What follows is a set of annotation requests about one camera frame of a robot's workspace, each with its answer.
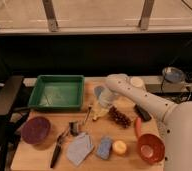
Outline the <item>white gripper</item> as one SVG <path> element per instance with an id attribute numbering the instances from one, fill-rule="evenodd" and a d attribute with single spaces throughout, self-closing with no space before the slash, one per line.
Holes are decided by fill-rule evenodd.
<path id="1" fill-rule="evenodd" d="M 110 108 L 116 98 L 117 95 L 114 92 L 104 88 L 99 95 L 98 101 L 102 107 Z"/>

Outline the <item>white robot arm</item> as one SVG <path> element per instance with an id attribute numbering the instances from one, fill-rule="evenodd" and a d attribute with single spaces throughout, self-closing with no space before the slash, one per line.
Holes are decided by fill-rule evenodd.
<path id="1" fill-rule="evenodd" d="M 126 74 L 108 75 L 99 103 L 109 107 L 118 95 L 132 100 L 166 125 L 164 171 L 192 171 L 192 101 L 177 104 L 134 87 Z"/>

